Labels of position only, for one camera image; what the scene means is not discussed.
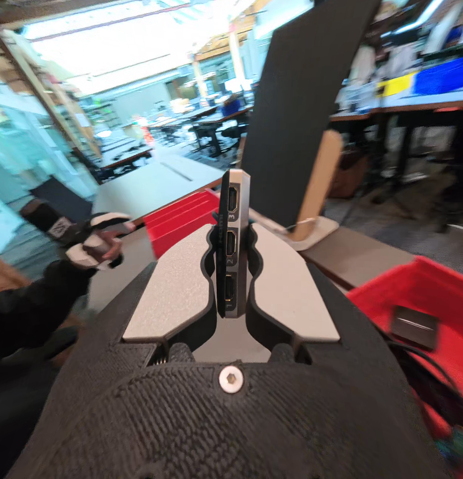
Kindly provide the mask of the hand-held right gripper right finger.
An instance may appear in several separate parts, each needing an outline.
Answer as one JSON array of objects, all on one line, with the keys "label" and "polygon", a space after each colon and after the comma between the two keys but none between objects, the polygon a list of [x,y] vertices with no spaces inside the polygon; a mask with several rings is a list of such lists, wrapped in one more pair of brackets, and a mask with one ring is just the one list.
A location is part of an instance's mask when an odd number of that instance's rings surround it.
[{"label": "hand-held right gripper right finger", "polygon": [[337,344],[341,337],[306,261],[288,243],[253,223],[246,326],[260,344]]}]

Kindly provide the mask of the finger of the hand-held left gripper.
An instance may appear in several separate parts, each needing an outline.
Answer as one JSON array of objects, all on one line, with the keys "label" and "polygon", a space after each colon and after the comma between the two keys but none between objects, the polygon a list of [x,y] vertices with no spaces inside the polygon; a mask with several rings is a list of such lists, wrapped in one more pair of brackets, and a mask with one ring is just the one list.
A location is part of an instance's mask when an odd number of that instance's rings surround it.
[{"label": "finger of the hand-held left gripper", "polygon": [[112,263],[110,259],[103,259],[108,250],[106,243],[79,243],[66,250],[66,257],[79,269],[100,270]]},{"label": "finger of the hand-held left gripper", "polygon": [[98,213],[90,219],[91,228],[128,228],[129,224],[133,225],[130,216],[117,212]]}]

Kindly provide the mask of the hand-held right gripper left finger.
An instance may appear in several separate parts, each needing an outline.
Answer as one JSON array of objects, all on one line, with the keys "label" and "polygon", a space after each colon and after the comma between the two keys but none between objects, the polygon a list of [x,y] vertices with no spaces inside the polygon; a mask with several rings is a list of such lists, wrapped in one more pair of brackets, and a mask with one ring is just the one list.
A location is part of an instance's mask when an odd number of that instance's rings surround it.
[{"label": "hand-held right gripper left finger", "polygon": [[217,325],[215,226],[205,224],[166,251],[122,335],[128,344],[205,344]]}]

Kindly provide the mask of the red ridged bin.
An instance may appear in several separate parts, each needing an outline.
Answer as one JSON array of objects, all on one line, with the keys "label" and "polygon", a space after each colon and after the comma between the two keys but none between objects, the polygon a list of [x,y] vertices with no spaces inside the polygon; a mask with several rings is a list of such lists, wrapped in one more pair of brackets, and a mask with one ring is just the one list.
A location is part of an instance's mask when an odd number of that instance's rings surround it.
[{"label": "red ridged bin", "polygon": [[144,225],[156,259],[204,225],[215,225],[219,196],[211,190],[194,193],[146,215]]}]

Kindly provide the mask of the black square hub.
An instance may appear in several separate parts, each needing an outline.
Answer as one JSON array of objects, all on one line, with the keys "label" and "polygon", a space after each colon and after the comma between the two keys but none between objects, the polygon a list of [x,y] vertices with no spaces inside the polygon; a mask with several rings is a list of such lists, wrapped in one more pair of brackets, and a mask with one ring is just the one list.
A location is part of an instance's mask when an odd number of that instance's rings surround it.
[{"label": "black square hub", "polygon": [[390,321],[390,333],[406,344],[430,352],[437,347],[439,326],[440,321],[433,315],[395,306]]}]

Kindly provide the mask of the black video switch box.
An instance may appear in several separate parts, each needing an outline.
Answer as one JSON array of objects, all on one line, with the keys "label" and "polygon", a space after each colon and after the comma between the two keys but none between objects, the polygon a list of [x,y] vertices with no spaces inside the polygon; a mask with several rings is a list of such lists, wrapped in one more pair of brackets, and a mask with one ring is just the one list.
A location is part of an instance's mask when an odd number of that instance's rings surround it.
[{"label": "black video switch box", "polygon": [[245,314],[251,177],[230,169],[222,178],[216,224],[216,305],[222,318]]}]

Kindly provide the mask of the red bin with cables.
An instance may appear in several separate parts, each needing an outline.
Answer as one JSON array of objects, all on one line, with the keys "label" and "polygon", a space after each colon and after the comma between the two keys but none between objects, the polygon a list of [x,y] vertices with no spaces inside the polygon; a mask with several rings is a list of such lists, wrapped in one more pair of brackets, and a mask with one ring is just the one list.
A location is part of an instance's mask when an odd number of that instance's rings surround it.
[{"label": "red bin with cables", "polygon": [[376,328],[399,342],[402,341],[390,333],[395,306],[437,317],[437,347],[423,351],[454,379],[463,395],[463,275],[417,257],[369,280],[347,296]]}]

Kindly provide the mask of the person's left forearm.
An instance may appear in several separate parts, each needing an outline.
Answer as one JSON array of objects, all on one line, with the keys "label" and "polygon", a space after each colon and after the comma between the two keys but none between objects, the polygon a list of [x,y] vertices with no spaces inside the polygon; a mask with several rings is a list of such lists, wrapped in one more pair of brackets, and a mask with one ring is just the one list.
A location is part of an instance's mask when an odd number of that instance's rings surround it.
[{"label": "person's left forearm", "polygon": [[56,260],[31,282],[0,259],[0,360],[42,346],[70,316],[96,272]]}]

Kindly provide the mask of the grey desk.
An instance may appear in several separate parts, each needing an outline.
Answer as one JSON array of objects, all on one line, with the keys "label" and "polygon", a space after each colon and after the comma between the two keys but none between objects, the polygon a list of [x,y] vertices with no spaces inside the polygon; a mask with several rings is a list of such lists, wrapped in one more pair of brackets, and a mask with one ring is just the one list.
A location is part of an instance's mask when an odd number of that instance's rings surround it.
[{"label": "grey desk", "polygon": [[[116,270],[98,272],[91,281],[87,319],[100,315],[125,291],[126,307],[143,294],[155,268],[155,256],[145,227],[123,238],[124,263]],[[345,227],[302,252],[343,292],[350,291],[388,269],[410,262],[414,256]],[[194,353],[201,362],[266,362],[270,356],[246,329],[245,316],[217,319],[214,335]]]}]

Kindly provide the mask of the person's left hand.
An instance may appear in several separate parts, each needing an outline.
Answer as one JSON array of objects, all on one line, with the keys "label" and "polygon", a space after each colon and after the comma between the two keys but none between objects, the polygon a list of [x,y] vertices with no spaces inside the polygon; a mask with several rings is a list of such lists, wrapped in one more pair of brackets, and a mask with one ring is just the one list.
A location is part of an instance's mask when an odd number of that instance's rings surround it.
[{"label": "person's left hand", "polygon": [[94,233],[102,240],[99,251],[103,252],[98,256],[100,269],[114,269],[123,263],[122,237],[127,236],[136,230],[131,221],[117,223],[103,229],[96,229]]}]

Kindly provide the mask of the light grey table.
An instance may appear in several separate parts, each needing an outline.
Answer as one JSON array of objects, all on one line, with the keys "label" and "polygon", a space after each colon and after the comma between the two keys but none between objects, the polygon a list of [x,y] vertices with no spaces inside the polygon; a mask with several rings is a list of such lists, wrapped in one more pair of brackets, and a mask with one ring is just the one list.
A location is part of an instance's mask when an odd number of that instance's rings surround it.
[{"label": "light grey table", "polygon": [[139,225],[148,214],[221,184],[223,174],[177,154],[156,155],[149,164],[99,186],[92,212],[124,213]]}]

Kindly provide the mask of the white stand base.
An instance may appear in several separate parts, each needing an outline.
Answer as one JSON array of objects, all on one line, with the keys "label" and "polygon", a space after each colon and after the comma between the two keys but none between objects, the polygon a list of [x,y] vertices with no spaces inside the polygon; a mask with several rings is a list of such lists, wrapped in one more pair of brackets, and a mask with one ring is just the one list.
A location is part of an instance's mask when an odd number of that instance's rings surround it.
[{"label": "white stand base", "polygon": [[[339,228],[338,222],[322,216],[300,222],[293,232],[254,210],[250,212],[250,219],[288,243],[297,252],[310,249]],[[305,230],[304,238],[301,240],[293,239],[293,234],[302,230],[302,227]]]}]

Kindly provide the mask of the wooden panel support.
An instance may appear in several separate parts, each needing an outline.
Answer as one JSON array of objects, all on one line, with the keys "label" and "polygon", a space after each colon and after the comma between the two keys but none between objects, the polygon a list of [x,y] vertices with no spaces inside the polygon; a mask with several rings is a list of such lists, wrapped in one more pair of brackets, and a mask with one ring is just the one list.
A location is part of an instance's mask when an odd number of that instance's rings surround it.
[{"label": "wooden panel support", "polygon": [[335,130],[326,130],[322,135],[296,226],[288,235],[291,240],[307,240],[317,229],[318,218],[333,183],[341,154],[340,133]]}]

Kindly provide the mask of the brown box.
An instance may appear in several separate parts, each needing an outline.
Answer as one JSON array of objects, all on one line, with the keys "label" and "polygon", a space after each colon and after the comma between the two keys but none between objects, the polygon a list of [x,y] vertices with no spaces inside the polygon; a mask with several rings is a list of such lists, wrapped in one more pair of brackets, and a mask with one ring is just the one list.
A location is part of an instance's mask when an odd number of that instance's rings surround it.
[{"label": "brown box", "polygon": [[363,182],[367,163],[367,155],[359,148],[346,149],[341,155],[328,197],[332,199],[353,197]]}]

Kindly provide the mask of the black display panel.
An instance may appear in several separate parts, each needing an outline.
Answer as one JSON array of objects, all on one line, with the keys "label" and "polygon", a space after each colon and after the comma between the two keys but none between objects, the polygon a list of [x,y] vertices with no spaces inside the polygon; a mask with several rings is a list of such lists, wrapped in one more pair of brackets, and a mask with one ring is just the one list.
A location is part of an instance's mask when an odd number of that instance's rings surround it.
[{"label": "black display panel", "polygon": [[378,0],[329,0],[274,30],[241,167],[250,207],[280,226],[298,221],[323,132]]}]

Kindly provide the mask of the long wooden-edged table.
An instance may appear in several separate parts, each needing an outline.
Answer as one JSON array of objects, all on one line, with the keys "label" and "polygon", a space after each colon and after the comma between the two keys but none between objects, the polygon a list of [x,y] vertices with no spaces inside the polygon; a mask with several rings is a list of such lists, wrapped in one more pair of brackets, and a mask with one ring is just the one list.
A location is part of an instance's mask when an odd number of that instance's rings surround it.
[{"label": "long wooden-edged table", "polygon": [[398,116],[398,126],[404,127],[402,146],[399,150],[395,172],[385,181],[385,189],[374,199],[382,204],[388,199],[397,199],[397,192],[404,186],[404,172],[410,156],[413,130],[418,127],[456,126],[463,130],[463,90],[441,95],[412,95],[385,101],[366,113],[339,113],[330,117],[329,125],[339,132],[348,132],[353,140],[363,141],[365,127],[376,125],[376,139],[371,147],[369,173],[366,177],[366,191],[371,185],[378,185],[378,173],[383,170],[385,137],[392,116]]}]

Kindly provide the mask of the yellow storage bins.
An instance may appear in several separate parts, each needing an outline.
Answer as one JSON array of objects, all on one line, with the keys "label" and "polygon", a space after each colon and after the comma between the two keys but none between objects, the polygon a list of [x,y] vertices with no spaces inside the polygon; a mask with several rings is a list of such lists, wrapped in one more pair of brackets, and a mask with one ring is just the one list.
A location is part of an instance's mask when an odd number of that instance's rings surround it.
[{"label": "yellow storage bins", "polygon": [[414,83],[414,77],[417,71],[413,71],[403,76],[394,79],[381,81],[377,84],[375,97],[385,98],[402,93],[409,90]]}]

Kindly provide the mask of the blue storage bins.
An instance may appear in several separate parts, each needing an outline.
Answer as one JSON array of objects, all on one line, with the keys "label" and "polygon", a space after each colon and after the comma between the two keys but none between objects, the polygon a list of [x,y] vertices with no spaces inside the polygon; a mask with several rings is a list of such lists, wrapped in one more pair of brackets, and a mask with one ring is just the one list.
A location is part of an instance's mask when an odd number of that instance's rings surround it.
[{"label": "blue storage bins", "polygon": [[463,88],[463,57],[418,72],[413,93],[435,95]]}]

